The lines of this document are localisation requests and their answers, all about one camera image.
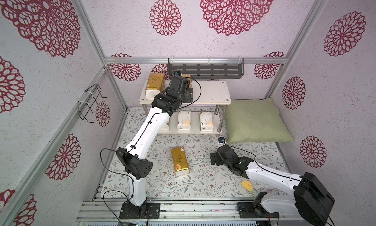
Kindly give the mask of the white tissue pack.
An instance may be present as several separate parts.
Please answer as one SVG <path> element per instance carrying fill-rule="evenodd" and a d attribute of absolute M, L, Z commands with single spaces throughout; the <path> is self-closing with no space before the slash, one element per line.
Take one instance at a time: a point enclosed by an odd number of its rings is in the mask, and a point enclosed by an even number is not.
<path fill-rule="evenodd" d="M 200 112 L 199 119 L 200 119 L 201 131 L 213 131 L 214 130 L 212 112 Z"/>
<path fill-rule="evenodd" d="M 160 128 L 161 131 L 169 131 L 169 121 L 165 122 L 161 128 Z"/>
<path fill-rule="evenodd" d="M 177 129 L 182 131 L 189 131 L 191 129 L 191 112 L 179 111 Z"/>

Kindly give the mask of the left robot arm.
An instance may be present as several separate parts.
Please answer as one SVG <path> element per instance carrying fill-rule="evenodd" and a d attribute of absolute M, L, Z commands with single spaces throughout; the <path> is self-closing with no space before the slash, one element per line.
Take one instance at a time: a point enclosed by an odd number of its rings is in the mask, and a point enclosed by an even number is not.
<path fill-rule="evenodd" d="M 146 176 L 153 163 L 146 159 L 148 150 L 161 127 L 177 111 L 189 89 L 190 80 L 174 76 L 170 85 L 156 95 L 145 122 L 125 148 L 118 148 L 116 155 L 130 178 L 130 197 L 123 205 L 122 219 L 143 218 L 147 211 Z"/>

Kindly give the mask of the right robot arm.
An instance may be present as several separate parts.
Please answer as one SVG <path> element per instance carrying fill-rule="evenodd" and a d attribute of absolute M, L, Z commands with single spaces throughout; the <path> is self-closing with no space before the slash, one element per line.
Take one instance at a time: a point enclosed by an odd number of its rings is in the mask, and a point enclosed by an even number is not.
<path fill-rule="evenodd" d="M 296 175 L 264 166 L 255 158 L 238 156 L 235 148 L 227 145 L 224 138 L 219 139 L 216 152 L 210 154 L 211 164 L 228 168 L 238 177 L 250 181 L 263 182 L 285 194 L 282 196 L 261 192 L 251 203 L 238 203 L 241 218 L 273 217 L 280 219 L 282 214 L 301 216 L 313 226 L 333 226 L 330 212 L 334 206 L 334 197 L 319 179 L 306 172 Z"/>

